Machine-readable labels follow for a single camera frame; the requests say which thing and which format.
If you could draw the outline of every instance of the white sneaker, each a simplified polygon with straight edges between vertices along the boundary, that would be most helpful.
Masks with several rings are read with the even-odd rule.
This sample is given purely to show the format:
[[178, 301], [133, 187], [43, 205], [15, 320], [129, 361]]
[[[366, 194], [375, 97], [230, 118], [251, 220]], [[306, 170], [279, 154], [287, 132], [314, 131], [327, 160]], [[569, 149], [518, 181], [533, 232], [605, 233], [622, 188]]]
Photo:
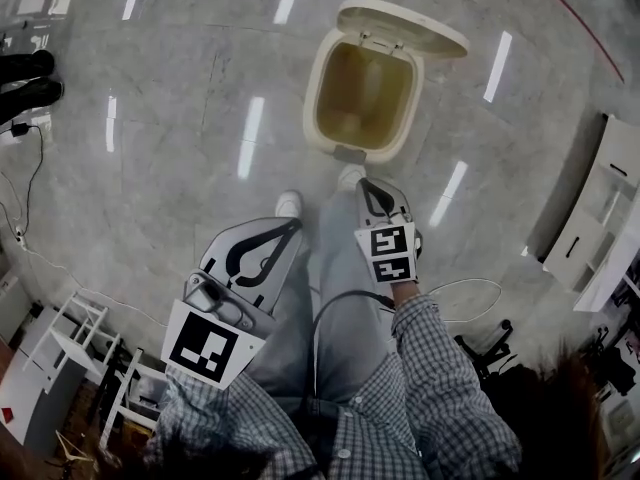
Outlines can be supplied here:
[[302, 196], [297, 190], [287, 190], [280, 194], [276, 203], [276, 217], [295, 217], [302, 215]]
[[366, 175], [364, 165], [348, 164], [338, 176], [338, 190], [354, 191], [358, 182]]

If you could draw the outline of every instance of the red line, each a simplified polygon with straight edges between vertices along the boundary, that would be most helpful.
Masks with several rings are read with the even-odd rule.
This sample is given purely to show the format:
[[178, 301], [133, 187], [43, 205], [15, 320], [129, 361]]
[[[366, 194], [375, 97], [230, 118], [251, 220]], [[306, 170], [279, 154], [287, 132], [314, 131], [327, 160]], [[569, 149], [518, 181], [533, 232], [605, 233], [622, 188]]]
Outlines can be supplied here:
[[591, 28], [589, 28], [589, 25], [587, 25], [584, 20], [578, 15], [578, 13], [576, 11], [573, 10], [573, 8], [567, 3], [566, 0], [560, 0], [560, 3], [562, 5], [564, 5], [567, 10], [573, 14], [575, 16], [575, 18], [580, 22], [580, 24], [585, 28], [585, 30], [589, 33], [589, 35], [591, 36], [591, 38], [596, 42], [596, 44], [598, 45], [598, 48], [600, 48], [600, 50], [602, 51], [602, 53], [604, 53], [605, 57], [607, 58], [607, 60], [609, 61], [609, 63], [611, 64], [611, 66], [613, 67], [613, 69], [615, 70], [615, 72], [618, 74], [618, 76], [620, 77], [620, 80], [622, 80], [622, 83], [624, 83], [624, 77], [622, 76], [622, 73], [620, 73], [620, 70], [618, 69], [618, 66], [616, 66], [616, 63], [613, 62], [613, 59], [611, 58], [611, 55], [609, 55], [609, 52], [607, 52], [607, 50], [605, 49], [604, 46], [602, 46], [602, 43], [600, 42], [600, 40], [596, 37], [596, 35], [593, 33], [593, 31], [591, 30]]

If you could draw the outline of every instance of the open lid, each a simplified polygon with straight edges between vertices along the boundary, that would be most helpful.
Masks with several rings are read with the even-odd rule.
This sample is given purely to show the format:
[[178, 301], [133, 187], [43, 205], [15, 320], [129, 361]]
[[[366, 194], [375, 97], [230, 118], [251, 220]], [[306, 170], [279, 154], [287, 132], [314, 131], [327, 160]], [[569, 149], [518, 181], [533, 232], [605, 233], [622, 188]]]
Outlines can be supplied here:
[[346, 0], [338, 12], [345, 34], [368, 32], [430, 58], [467, 55], [469, 41], [439, 21], [382, 0]]

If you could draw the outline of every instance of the shirt sleeve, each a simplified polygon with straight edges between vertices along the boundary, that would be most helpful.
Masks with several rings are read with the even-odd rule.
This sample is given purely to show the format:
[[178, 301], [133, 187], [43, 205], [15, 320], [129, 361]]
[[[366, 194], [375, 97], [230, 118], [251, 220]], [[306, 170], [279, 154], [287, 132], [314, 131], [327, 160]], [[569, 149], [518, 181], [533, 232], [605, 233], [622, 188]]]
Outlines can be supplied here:
[[425, 463], [446, 478], [488, 478], [516, 471], [518, 439], [480, 389], [473, 365], [447, 333], [427, 295], [405, 301], [392, 332], [402, 357], [407, 416]]
[[174, 440], [180, 442], [187, 455], [215, 451], [224, 444], [221, 415], [227, 410], [228, 392], [171, 366], [166, 374], [169, 400], [145, 447], [147, 464], [162, 464], [164, 452]]

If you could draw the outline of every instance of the floor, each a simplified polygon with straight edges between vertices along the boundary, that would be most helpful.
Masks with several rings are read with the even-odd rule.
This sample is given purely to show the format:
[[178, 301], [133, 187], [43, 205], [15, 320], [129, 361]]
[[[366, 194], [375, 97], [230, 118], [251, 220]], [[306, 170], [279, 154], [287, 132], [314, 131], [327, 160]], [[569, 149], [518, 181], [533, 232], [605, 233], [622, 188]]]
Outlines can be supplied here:
[[[66, 85], [59, 103], [25, 116], [45, 130], [28, 247], [83, 286], [166, 322], [216, 233], [270, 215], [283, 190], [302, 192], [313, 237], [342, 164], [309, 149], [302, 107], [315, 53], [343, 1], [0, 0], [4, 53], [49, 49]], [[510, 318], [512, 348], [536, 363], [594, 325], [592, 315], [572, 311], [574, 295], [525, 247], [548, 222], [552, 193], [570, 189], [563, 173], [588, 156], [580, 140], [599, 113], [640, 125], [639, 0], [567, 0], [624, 82], [558, 0], [387, 1], [450, 25], [471, 47], [464, 59], [427, 64], [407, 144], [370, 173], [409, 197], [425, 240], [423, 290], [463, 278], [502, 286], [491, 313], [451, 332], [480, 343]], [[489, 102], [505, 32], [512, 41]], [[10, 142], [0, 136], [0, 167], [25, 194], [37, 137]], [[463, 164], [451, 195], [445, 188]], [[19, 208], [0, 181], [15, 217]], [[0, 232], [33, 297], [61, 304], [78, 288], [64, 270], [24, 253], [6, 224]], [[497, 294], [474, 281], [438, 298], [444, 318], [467, 320]], [[110, 305], [127, 344], [157, 355], [163, 329]]]

